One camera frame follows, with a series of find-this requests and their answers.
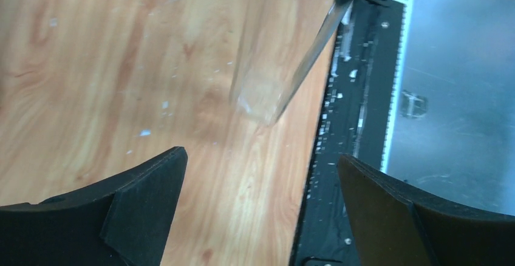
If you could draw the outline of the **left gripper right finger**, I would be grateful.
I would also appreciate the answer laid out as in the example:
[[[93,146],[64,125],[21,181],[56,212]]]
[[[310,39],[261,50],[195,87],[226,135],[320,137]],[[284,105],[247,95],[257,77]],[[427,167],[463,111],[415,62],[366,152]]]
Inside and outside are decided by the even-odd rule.
[[[436,196],[351,155],[338,176],[363,265],[513,265],[514,217]]]

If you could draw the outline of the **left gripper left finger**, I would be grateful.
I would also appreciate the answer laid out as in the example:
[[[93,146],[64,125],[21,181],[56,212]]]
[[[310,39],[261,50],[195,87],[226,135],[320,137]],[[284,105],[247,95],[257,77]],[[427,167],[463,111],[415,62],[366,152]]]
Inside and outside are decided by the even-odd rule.
[[[188,155],[171,148],[38,204],[1,207],[2,265],[159,265]]]

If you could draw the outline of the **clear bottle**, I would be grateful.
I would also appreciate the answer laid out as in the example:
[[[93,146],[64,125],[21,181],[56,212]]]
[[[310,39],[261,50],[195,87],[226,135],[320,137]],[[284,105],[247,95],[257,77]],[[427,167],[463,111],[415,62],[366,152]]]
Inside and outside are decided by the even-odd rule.
[[[351,3],[249,0],[230,100],[263,125],[278,121]]]

